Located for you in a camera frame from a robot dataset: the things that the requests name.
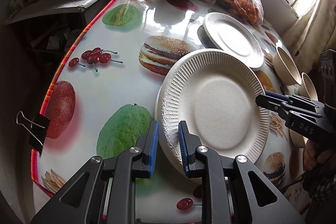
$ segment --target hand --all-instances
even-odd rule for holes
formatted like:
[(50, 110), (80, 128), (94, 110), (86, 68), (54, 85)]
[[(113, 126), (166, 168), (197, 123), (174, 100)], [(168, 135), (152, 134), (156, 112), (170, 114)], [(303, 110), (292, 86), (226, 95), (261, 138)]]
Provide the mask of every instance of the hand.
[(308, 140), (306, 143), (306, 150), (304, 152), (304, 167), (308, 170), (312, 170), (317, 163), (323, 164), (329, 159), (330, 170), (335, 170), (336, 168), (336, 153), (335, 149), (328, 149), (323, 151), (321, 154), (316, 155), (316, 150), (314, 148), (313, 142)]

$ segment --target white shelf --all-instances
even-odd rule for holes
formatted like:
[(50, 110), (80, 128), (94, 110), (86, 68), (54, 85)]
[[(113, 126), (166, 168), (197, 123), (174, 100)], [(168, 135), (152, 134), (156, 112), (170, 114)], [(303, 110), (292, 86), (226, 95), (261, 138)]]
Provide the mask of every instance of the white shelf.
[(54, 14), (81, 13), (98, 0), (40, 0), (21, 9), (8, 23)]

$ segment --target curtain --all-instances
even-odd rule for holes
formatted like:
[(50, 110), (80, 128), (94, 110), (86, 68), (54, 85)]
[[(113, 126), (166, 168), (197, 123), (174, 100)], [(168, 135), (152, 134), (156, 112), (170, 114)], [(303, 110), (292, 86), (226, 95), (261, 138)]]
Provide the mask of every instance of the curtain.
[(281, 37), (300, 72), (309, 73), (320, 54), (336, 49), (336, 0), (315, 0)]

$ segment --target stack of plates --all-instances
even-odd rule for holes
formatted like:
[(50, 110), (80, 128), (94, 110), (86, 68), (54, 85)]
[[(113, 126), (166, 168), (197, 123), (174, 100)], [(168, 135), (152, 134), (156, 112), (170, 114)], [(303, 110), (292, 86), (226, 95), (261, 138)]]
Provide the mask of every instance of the stack of plates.
[(242, 61), (252, 70), (259, 70), (264, 56), (254, 35), (238, 20), (222, 13), (204, 17), (204, 29), (213, 44)]
[(264, 94), (252, 72), (237, 58), (217, 49), (185, 55), (171, 68), (159, 91), (156, 120), (162, 150), (183, 173), (178, 124), (220, 155), (246, 155), (253, 163), (268, 136), (268, 110), (255, 104)]

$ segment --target plate rim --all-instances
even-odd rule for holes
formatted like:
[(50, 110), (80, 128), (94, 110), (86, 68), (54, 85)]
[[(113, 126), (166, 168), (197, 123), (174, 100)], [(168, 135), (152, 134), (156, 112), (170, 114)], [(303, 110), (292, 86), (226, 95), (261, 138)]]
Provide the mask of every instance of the plate rim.
[[(162, 118), (162, 111), (160, 109), (162, 109), (162, 106), (164, 105), (163, 102), (163, 97), (165, 96), (165, 94), (167, 93), (168, 87), (170, 87), (172, 85), (172, 82), (175, 80), (176, 75), (181, 71), (181, 68), (183, 66), (183, 64), (187, 63), (187, 61), (189, 61), (190, 59), (192, 59), (194, 56), (199, 56), (201, 54), (205, 54), (205, 53), (218, 53), (218, 54), (222, 54), (223, 56), (226, 56), (226, 58), (231, 58), (232, 60), (235, 60), (235, 62), (240, 63), (241, 66), (245, 67), (245, 70), (250, 74), (250, 80), (251, 78), (254, 80), (255, 84), (252, 88), (253, 90), (258, 90), (258, 93), (255, 91), (255, 94), (265, 94), (263, 87), (260, 83), (260, 81), (258, 80), (257, 76), (255, 75), (255, 73), (247, 66), (245, 65), (242, 61), (240, 61), (239, 59), (235, 58), (234, 56), (226, 53), (223, 50), (219, 50), (219, 49), (212, 49), (212, 48), (205, 48), (205, 49), (200, 49), (200, 50), (196, 50), (193, 51), (187, 55), (185, 55), (184, 57), (182, 57), (180, 60), (178, 60), (173, 67), (170, 69), (170, 71), (168, 72), (166, 78), (164, 79), (160, 92), (158, 94), (158, 105), (157, 105), (157, 121), (159, 122), (159, 142), (161, 145), (161, 148), (164, 152), (164, 154), (166, 155), (167, 159), (169, 160), (169, 162), (181, 173), (184, 175), (184, 171), (183, 171), (183, 167), (182, 167), (182, 163), (181, 163), (181, 159), (180, 159), (180, 151), (178, 151), (179, 154), (179, 158), (177, 159), (173, 153), (167, 150), (167, 146), (169, 146), (169, 143), (167, 141), (166, 138), (166, 134), (164, 132), (164, 126), (163, 126), (163, 118)], [(249, 150), (248, 153), (246, 153), (246, 156), (251, 160), (251, 162), (253, 164), (255, 164), (257, 162), (257, 160), (259, 159), (259, 157), (261, 156), (267, 139), (268, 139), (268, 131), (269, 131), (269, 111), (259, 107), (259, 113), (260, 113), (260, 125), (259, 125), (259, 132), (257, 135), (257, 139), (255, 140), (253, 147)], [(258, 146), (259, 147), (259, 152), (255, 152), (254, 147)]]
[(254, 45), (254, 48), (256, 50), (257, 56), (259, 57), (259, 63), (260, 63), (258, 66), (248, 66), (248, 67), (251, 68), (252, 70), (259, 70), (264, 63), (264, 54), (261, 50), (261, 46), (258, 43), (258, 40), (255, 38), (255, 36), (252, 34), (252, 32), (248, 28), (246, 28), (241, 22), (239, 22), (238, 20), (236, 20), (235, 18), (233, 18), (232, 16), (229, 16), (227, 14), (219, 13), (219, 12), (212, 12), (212, 13), (206, 14), (204, 16), (204, 20), (203, 20), (203, 27), (204, 27), (205, 32), (208, 35), (209, 39), (220, 50), (223, 50), (223, 49), (219, 46), (219, 44), (216, 42), (216, 40), (212, 37), (212, 35), (210, 34), (210, 31), (208, 30), (208, 27), (207, 27), (207, 22), (210, 22), (209, 17), (211, 17), (212, 15), (217, 15), (218, 16), (217, 18), (219, 18), (219, 19), (223, 19), (222, 18), (223, 16), (227, 17), (227, 18), (224, 18), (223, 20), (226, 20), (226, 21), (236, 25), (240, 30), (242, 30), (248, 36), (248, 38), (251, 40), (252, 44)]

